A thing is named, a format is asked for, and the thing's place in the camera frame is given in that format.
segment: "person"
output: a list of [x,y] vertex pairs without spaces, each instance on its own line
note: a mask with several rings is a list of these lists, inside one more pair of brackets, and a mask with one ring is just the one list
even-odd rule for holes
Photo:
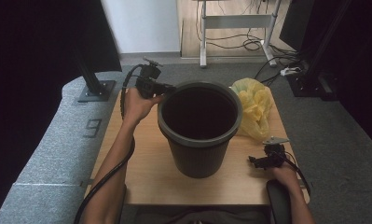
[[[159,95],[151,99],[144,99],[135,88],[127,91],[125,115],[121,127],[114,144],[94,178],[93,187],[126,157],[130,151],[133,133],[137,125],[148,115],[153,105],[160,103],[163,98],[163,95]],[[84,211],[83,223],[116,223],[120,215],[118,211],[122,210],[124,200],[126,171],[125,165],[91,198]],[[271,172],[289,191],[293,222],[314,223],[293,168],[285,163],[280,168],[272,168]]]

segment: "gray carpet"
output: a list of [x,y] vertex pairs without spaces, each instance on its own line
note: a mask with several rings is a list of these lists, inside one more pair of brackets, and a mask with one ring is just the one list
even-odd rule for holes
[[[229,86],[253,77],[261,66],[212,63],[200,69],[198,64],[171,64],[161,68],[158,81],[176,84],[201,79]],[[7,195],[0,223],[72,223],[131,66],[123,70],[98,74],[100,80],[117,81],[106,103],[76,102],[85,85],[82,78],[63,88],[58,112]],[[260,80],[277,71],[265,68]],[[298,164],[310,182],[310,209],[317,223],[372,223],[372,141],[340,102],[295,98],[284,77],[270,87]],[[132,223],[136,210],[126,206],[122,223]]]

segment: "black stand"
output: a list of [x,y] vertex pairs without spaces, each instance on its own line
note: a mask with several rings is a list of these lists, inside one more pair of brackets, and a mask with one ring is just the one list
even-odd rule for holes
[[322,71],[322,57],[331,41],[334,32],[345,15],[351,0],[343,0],[334,20],[329,26],[321,45],[316,51],[310,68],[305,74],[287,76],[291,90],[295,97],[321,97],[323,100],[337,100],[337,85],[333,74]]
[[88,69],[81,54],[76,48],[74,48],[74,58],[78,71],[86,81],[86,87],[81,92],[78,102],[85,103],[108,101],[116,82],[114,80],[99,81],[95,74]]

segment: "black trash can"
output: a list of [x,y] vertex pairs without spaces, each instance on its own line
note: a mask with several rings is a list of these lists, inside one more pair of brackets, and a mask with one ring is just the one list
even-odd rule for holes
[[241,102],[219,83],[190,81],[176,88],[158,106],[158,126],[180,172],[194,178],[213,175],[241,125]]

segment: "yellow plastic bag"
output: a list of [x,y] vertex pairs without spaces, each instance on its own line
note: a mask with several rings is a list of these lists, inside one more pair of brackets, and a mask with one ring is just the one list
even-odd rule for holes
[[269,137],[268,116],[272,102],[265,86],[247,77],[234,82],[231,89],[238,94],[243,108],[241,127],[237,134],[251,136],[257,141],[267,139]]

